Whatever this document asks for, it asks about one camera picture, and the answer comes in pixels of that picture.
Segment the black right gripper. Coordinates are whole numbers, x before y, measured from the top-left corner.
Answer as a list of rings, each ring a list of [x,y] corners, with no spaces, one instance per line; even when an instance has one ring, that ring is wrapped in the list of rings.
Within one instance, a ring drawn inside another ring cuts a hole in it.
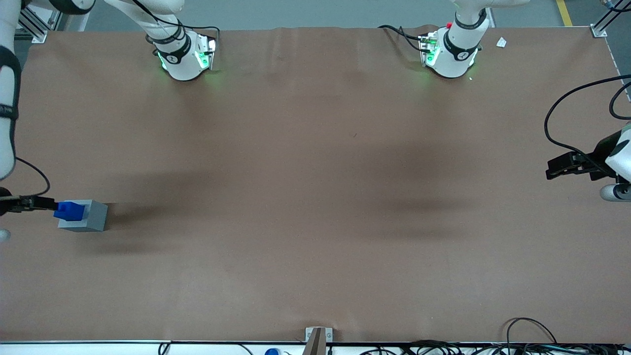
[[[18,207],[19,212],[56,211],[56,201],[45,196],[14,196],[9,189],[0,187],[0,215],[17,212]]]

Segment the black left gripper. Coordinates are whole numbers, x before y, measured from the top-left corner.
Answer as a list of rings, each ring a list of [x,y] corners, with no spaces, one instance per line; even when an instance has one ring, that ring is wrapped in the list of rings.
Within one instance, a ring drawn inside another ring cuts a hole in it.
[[[545,172],[546,180],[553,180],[566,175],[584,174],[590,174],[590,180],[600,180],[605,177],[615,179],[617,173],[607,166],[605,160],[617,146],[620,137],[621,131],[608,135],[601,139],[596,144],[593,152],[589,154],[590,158],[600,168],[593,168],[590,159],[586,158],[584,154],[568,151],[548,161],[548,169]]]

